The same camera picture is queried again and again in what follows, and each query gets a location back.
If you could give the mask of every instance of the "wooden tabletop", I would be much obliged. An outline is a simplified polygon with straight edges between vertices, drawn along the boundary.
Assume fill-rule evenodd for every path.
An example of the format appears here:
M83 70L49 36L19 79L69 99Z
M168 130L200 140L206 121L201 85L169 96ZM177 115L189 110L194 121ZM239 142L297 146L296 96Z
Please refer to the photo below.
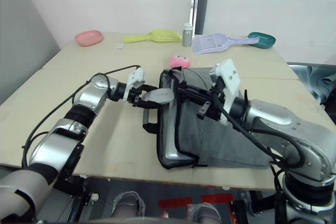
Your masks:
M286 106L297 116L319 123L336 132L336 127L295 73L274 49L249 45L232 46L223 52L195 55L192 48L179 42L151 41L125 44L125 34L104 33L105 40L90 47L70 42L41 70L29 78L0 106L0 164L20 166L21 146L34 126L56 105L97 72L107 72L128 65L141 65L147 83L158 86L169 58L183 54L191 59L191 67L213 67L232 58L248 89L249 98L257 98ZM131 70L112 74L126 82ZM48 131L70 109L68 103L52 115L40 128ZM107 101L90 127L85 149L75 174L104 178L126 178L179 184L213 185L249 189L274 189L270 169L251 168L174 168L164 169L156 156L156 137L142 128L142 109L119 101Z

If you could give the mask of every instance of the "teal bowl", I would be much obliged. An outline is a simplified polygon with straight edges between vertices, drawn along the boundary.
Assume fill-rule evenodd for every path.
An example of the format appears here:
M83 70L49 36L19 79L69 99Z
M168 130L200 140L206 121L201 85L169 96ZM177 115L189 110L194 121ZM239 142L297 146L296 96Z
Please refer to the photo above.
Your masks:
M268 34L258 33L256 31L250 33L247 37L248 38L256 38L256 37L259 38L259 42L255 44L251 44L251 46L259 47L262 49L267 49L267 48L272 47L276 41L275 37L268 35Z

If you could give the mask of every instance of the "black cable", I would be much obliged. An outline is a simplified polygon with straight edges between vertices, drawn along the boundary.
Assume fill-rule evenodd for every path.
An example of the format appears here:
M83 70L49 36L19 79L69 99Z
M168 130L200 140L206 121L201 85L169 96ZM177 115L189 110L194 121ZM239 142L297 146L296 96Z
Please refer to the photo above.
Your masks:
M271 148L270 147L267 147L267 150L269 150L270 152L272 152ZM274 158L274 157L271 157L273 159L273 162L271 163L277 163L277 160Z
M232 116L227 113L219 101L218 94L213 92L213 101L214 104L217 106L217 108L224 114L224 116L227 118L227 120L233 125L233 127L241 132L247 139L249 139L256 147L258 147L261 151L263 151L265 154L269 155L273 159L279 159L282 162L284 162L284 158L274 154L272 151L269 151L266 147L264 147L251 133L249 133L244 127L242 127Z
M44 134L48 134L48 131L42 131L42 132L38 133L37 135L33 136L33 138L30 141L33 142L36 138L38 138L39 136L44 135Z
M121 70L124 70L124 69L129 69L129 68L133 68L133 67L136 67L137 69L140 67L140 65L131 65L131 66L128 66L128 67L124 67L124 68L120 68L120 69L116 69L116 70L112 70L112 71L109 71L109 72L106 72L106 73L97 73L95 74L94 76L97 76L97 75L103 75L107 82L108 82L108 88L110 88L110 80L108 78L108 74L110 73L114 73L114 72L118 72L118 71L121 71ZM43 132L41 133L38 133L37 135L34 136L35 132L37 131L38 128L40 128L40 126L55 112L57 111L60 107L62 107L67 101L69 101L70 99L72 99L72 103L75 102L75 96L76 94L82 89L84 88L87 84L90 83L90 81L86 81L83 85L81 85L74 93L72 93L68 98L66 98L64 101L62 101L59 105L57 105L53 110L51 110L35 127L34 129L32 130L32 132L29 134L26 142L25 142L25 145L22 146L23 148L23 156L22 156L22 161L21 161L21 166L23 169L27 168L28 167L28 163L27 163L27 153L28 153L28 150L31 146L31 144L33 143L33 141L38 137L38 136L41 136L43 134Z
M279 175L281 174L281 173L283 173L284 172L284 170L283 169L280 169L279 171L277 171L276 173L275 173L275 175L274 175L274 186L275 186L275 188L276 188L276 191L277 192L279 192L279 191L282 191L282 189L281 189L281 184L280 184L280 181L279 181Z
M129 69L129 68L136 68L136 69L138 69L138 68L141 68L141 66L140 65L131 65L131 66L128 66L128 67L112 70L112 71L106 72L104 74L111 74L111 73L118 72L118 71L121 71L121 70Z
M296 164L284 163L283 165L286 168L299 168L299 167L301 167L305 163L305 155L303 153L303 150L302 150L301 146L295 140L291 139L286 134L283 134L281 132L273 132L273 131L258 130L258 129L250 129L250 131L251 132L255 132L255 133L267 134L267 135L272 135L272 136L277 136L277 137L283 138L283 139L287 140L289 143L291 143L295 147L295 149L299 153L300 160Z
M272 165L271 165L271 170L272 170L273 176L275 176L276 172L275 172L274 167Z

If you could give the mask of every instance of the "yellow scoop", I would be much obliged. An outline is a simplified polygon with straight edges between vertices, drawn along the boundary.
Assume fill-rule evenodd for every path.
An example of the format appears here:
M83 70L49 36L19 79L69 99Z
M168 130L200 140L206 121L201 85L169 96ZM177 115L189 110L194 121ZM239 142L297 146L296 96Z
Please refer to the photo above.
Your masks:
M152 40L156 42L181 42L181 35L170 29L154 29L149 34L123 37L124 42L137 42L144 40Z

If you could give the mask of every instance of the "metal canister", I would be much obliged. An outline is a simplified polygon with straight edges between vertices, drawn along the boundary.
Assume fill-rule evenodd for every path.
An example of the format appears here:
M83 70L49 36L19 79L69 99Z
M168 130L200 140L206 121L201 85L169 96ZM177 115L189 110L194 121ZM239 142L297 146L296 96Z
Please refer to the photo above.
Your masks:
M185 23L182 35L182 46L190 47L192 39L193 39L193 25L190 23Z

